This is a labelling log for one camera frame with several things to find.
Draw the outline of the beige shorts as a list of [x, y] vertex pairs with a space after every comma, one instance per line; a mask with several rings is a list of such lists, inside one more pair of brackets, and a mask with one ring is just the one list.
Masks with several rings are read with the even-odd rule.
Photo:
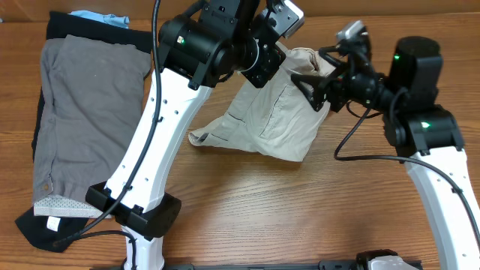
[[221, 117], [188, 134], [193, 146], [259, 152], [292, 162], [305, 159], [330, 103], [314, 111], [290, 76], [327, 76], [335, 68], [311, 48], [280, 48], [286, 59], [272, 79], [263, 88], [246, 81]]

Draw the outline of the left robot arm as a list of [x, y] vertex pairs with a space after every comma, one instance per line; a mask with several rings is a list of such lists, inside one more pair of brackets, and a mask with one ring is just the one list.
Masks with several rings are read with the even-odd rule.
[[234, 73], [262, 88], [285, 55], [278, 40], [303, 25], [291, 1], [196, 1], [153, 25], [154, 70], [149, 99], [127, 151], [112, 176], [93, 184], [88, 204], [121, 225], [123, 269], [162, 269], [163, 238], [181, 201], [165, 191], [186, 130], [218, 84]]

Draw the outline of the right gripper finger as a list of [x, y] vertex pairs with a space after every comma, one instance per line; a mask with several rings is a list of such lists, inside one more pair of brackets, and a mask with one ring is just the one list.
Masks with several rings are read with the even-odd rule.
[[292, 83], [301, 91], [315, 112], [327, 101], [327, 85], [330, 79], [317, 75], [292, 74]]
[[335, 45], [325, 46], [318, 49], [319, 56], [334, 67], [334, 71], [340, 74], [353, 74], [355, 71], [354, 49]]

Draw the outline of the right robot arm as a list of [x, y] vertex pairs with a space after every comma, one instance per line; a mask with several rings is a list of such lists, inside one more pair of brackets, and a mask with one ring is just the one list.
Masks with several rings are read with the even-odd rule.
[[479, 204], [467, 169], [464, 139], [455, 117], [436, 102], [443, 66], [439, 44], [401, 38], [388, 74], [371, 63], [366, 40], [342, 40], [319, 55], [334, 65], [328, 76], [294, 74], [292, 82], [314, 110], [361, 104], [376, 110], [384, 134], [427, 212], [443, 269], [479, 267]]

